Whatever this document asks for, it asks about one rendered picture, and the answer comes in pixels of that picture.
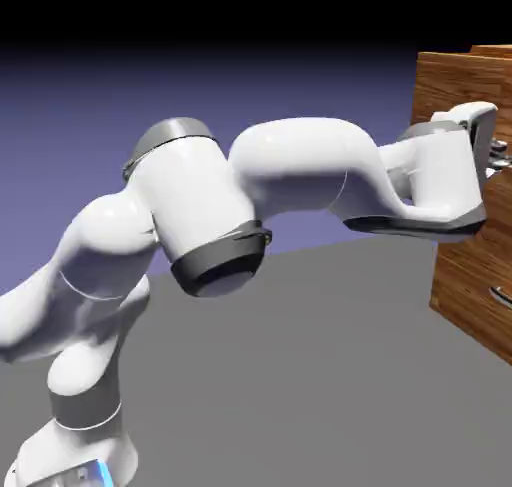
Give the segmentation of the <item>wooden cabinet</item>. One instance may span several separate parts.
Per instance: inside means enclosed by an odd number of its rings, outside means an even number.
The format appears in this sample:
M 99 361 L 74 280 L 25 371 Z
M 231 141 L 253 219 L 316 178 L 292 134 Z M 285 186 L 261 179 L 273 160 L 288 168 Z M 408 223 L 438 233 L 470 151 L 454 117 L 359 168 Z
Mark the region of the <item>wooden cabinet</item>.
M 494 135 L 512 155 L 512 44 L 418 55 L 413 123 L 477 100 L 497 106 Z M 474 238 L 438 246 L 430 306 L 512 366 L 512 167 L 488 179 L 484 203 Z

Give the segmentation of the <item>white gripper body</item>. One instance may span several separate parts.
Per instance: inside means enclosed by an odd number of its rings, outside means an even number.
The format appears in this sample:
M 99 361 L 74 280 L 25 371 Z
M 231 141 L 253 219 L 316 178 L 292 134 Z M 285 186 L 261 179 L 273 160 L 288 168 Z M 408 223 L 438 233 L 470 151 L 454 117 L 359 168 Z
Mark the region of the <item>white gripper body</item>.
M 494 137 L 498 108 L 485 101 L 463 103 L 448 111 L 449 118 L 464 124 L 470 138 L 479 186 L 486 183 L 491 142 Z

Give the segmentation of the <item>wooden drawer front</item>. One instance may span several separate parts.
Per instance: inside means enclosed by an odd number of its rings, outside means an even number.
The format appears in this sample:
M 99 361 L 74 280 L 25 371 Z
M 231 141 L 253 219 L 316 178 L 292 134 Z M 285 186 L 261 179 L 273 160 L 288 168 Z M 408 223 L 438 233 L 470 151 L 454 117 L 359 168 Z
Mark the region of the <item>wooden drawer front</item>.
M 470 101 L 498 107 L 495 137 L 512 153 L 512 58 L 422 52 L 417 57 L 411 122 Z
M 488 179 L 484 203 L 473 238 L 438 246 L 430 307 L 512 366 L 512 310 L 489 292 L 512 295 L 512 168 Z

